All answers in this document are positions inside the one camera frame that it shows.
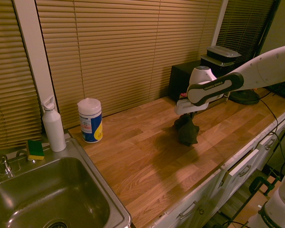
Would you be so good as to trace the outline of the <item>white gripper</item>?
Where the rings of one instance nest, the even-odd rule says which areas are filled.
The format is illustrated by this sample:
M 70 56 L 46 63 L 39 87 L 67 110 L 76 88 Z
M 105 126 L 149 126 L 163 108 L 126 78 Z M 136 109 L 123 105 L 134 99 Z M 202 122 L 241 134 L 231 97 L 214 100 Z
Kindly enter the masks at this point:
M 209 104 L 206 103 L 201 106 L 195 106 L 188 99 L 180 99 L 177 101 L 174 107 L 174 112 L 177 115 L 191 113 L 191 119 L 193 119 L 198 111 L 205 110 L 208 107 L 208 105 Z

